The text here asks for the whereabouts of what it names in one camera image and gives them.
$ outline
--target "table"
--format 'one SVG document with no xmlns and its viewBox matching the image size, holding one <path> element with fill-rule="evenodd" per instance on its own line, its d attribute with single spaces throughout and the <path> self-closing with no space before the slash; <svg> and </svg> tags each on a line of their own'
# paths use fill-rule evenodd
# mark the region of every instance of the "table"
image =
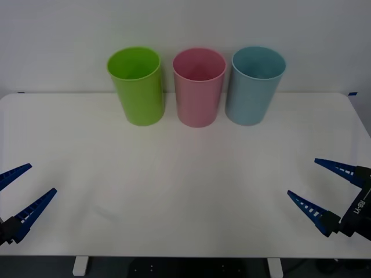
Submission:
<svg viewBox="0 0 371 278">
<path fill-rule="evenodd" d="M 163 118 L 131 125 L 113 93 L 11 94 L 0 101 L 2 171 L 33 168 L 1 192 L 7 219 L 57 195 L 0 255 L 371 258 L 359 235 L 324 237 L 288 189 L 342 216 L 357 187 L 314 158 L 371 166 L 371 139 L 338 93 L 277 93 L 264 120 L 224 113 L 194 129 L 166 94 Z"/>
</svg>

